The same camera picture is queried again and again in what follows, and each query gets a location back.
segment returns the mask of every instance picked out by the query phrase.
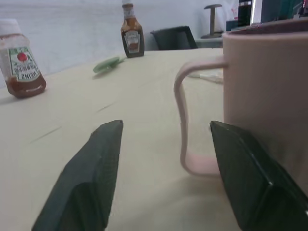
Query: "red tomato logo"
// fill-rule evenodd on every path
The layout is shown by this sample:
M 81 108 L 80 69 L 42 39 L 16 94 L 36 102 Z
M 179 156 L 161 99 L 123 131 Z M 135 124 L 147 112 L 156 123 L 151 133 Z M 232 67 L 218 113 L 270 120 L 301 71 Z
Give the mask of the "red tomato logo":
M 17 58 L 21 62 L 24 62 L 28 59 L 27 55 L 25 53 L 22 53 L 22 52 L 17 55 Z

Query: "mug handle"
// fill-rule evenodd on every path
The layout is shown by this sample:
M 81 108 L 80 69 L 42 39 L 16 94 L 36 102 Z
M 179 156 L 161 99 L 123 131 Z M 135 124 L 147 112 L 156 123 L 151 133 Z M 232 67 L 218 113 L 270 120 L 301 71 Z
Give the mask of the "mug handle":
M 217 165 L 216 157 L 192 154 L 187 151 L 188 114 L 187 114 L 186 99 L 182 82 L 185 79 L 185 77 L 191 72 L 208 70 L 208 69 L 225 68 L 227 66 L 228 64 L 222 56 L 216 57 L 213 60 L 186 63 L 179 70 L 175 79 L 174 95 L 178 104 L 180 121 L 181 121 L 182 145 L 181 145 L 180 161 L 183 168 L 187 172 L 193 175 L 199 175 L 199 176 L 217 175 L 219 174 L 219 168 Z

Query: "green object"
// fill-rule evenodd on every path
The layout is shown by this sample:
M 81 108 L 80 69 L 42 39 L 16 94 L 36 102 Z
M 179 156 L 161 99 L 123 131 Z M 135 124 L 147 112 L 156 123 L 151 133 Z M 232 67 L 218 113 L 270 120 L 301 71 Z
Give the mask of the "green object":
M 125 59 L 126 58 L 120 59 L 119 56 L 111 58 L 111 59 L 107 59 L 107 60 L 97 64 L 94 67 L 93 72 L 99 73 L 99 72 L 105 71 L 105 70 L 110 69 L 110 68 L 115 68 L 118 64 L 122 63 Z

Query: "table surface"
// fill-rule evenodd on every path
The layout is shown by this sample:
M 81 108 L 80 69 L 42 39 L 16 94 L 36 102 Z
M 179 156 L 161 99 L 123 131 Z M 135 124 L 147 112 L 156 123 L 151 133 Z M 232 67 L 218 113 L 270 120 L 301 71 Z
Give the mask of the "table surface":
M 46 77 L 47 90 L 17 100 L 0 90 L 0 224 L 28 231 L 65 164 L 100 124 L 124 121 L 109 231 L 239 231 L 220 177 L 180 166 L 180 119 L 173 94 L 187 61 L 222 49 L 150 51 L 103 75 L 85 64 Z M 189 147 L 214 155 L 208 123 L 222 121 L 222 86 L 184 81 Z

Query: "white wall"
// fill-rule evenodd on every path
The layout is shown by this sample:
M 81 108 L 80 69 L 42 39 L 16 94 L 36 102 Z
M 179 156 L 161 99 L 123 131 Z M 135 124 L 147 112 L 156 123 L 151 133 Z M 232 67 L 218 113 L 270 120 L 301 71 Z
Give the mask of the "white wall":
M 157 49 L 150 34 L 156 29 L 187 25 L 195 38 L 208 33 L 203 8 L 222 1 L 133 0 L 146 49 Z M 1 0 L 0 16 L 18 20 L 43 74 L 123 53 L 122 0 Z

